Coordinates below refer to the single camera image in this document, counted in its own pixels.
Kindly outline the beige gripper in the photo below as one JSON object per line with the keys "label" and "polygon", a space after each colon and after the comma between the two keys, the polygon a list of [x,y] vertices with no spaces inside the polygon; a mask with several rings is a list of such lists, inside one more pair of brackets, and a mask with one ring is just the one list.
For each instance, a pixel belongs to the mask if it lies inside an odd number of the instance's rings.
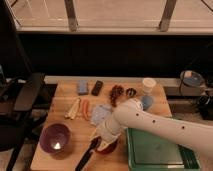
{"label": "beige gripper", "polygon": [[90,136],[90,140],[95,140],[95,139],[98,140],[98,145],[96,147],[96,150],[107,151],[110,148],[110,146],[116,142],[118,137],[115,135],[112,135],[106,130],[95,129]]}

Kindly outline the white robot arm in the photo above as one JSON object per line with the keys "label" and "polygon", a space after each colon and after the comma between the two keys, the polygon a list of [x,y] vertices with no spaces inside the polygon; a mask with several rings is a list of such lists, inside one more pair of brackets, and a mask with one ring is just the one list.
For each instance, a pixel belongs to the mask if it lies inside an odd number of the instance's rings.
{"label": "white robot arm", "polygon": [[150,132],[213,159],[213,126],[166,118],[143,110],[138,99],[120,103],[91,134],[100,137],[98,151],[114,143],[124,128]]}

